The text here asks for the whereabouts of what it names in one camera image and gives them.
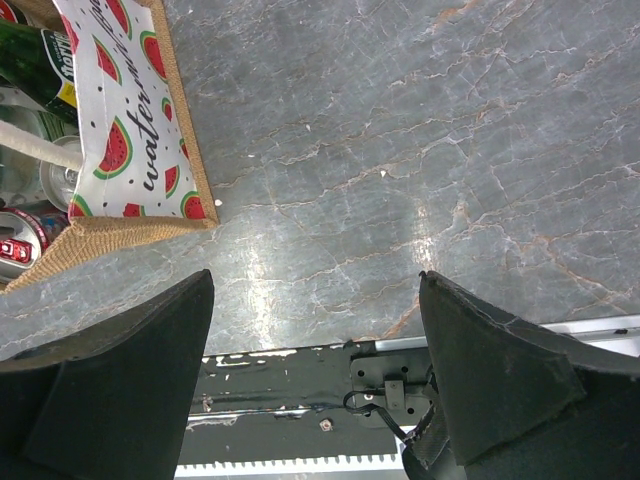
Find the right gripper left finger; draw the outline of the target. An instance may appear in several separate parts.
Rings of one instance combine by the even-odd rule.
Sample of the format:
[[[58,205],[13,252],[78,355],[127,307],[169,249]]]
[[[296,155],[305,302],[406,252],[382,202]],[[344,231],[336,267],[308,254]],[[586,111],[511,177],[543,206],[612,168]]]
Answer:
[[[207,270],[1,364],[5,479],[174,476],[214,305]]]

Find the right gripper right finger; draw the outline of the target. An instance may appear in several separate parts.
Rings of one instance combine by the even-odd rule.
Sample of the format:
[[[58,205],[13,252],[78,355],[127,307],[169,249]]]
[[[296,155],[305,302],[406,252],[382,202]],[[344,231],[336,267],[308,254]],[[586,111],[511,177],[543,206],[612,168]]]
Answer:
[[[437,272],[420,310],[470,479],[635,479],[639,362],[501,310]]]

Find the silver blue energy can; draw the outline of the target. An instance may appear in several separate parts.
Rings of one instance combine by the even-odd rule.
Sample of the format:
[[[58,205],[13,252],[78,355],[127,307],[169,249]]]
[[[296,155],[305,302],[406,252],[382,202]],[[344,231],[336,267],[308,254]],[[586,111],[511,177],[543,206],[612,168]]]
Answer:
[[[67,214],[48,201],[1,209],[1,282],[32,268],[69,226]]]

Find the watermelon canvas tote bag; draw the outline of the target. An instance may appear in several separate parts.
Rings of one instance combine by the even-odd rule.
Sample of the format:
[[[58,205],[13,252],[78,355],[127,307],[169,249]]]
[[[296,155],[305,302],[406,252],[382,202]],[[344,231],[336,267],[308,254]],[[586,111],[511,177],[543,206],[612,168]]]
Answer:
[[[79,173],[69,226],[4,292],[122,248],[216,226],[213,196],[160,1],[5,1],[1,20],[64,33],[72,45],[76,139],[1,124],[1,143]]]

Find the clear glass bottle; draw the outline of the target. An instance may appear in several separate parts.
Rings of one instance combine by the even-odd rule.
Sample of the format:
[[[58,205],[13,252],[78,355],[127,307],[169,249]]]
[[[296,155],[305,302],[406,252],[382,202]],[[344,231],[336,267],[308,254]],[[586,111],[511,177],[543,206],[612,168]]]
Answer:
[[[1,88],[1,119],[46,138],[41,112],[26,108],[19,100],[21,97],[15,89]],[[10,207],[45,200],[40,183],[40,161],[1,146],[1,198]]]

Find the green glass bottle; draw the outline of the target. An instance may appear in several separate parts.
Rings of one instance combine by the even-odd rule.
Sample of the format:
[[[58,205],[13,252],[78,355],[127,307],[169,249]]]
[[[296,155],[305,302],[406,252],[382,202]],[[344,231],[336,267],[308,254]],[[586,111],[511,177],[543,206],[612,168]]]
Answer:
[[[66,34],[2,19],[1,76],[46,111],[78,124],[72,45]]]

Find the red cola can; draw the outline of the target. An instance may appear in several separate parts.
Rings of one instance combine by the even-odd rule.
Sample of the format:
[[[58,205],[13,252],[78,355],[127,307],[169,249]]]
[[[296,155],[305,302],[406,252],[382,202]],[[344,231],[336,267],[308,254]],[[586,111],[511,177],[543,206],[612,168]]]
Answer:
[[[79,173],[67,167],[40,162],[39,179],[42,190],[56,208],[67,212]]]

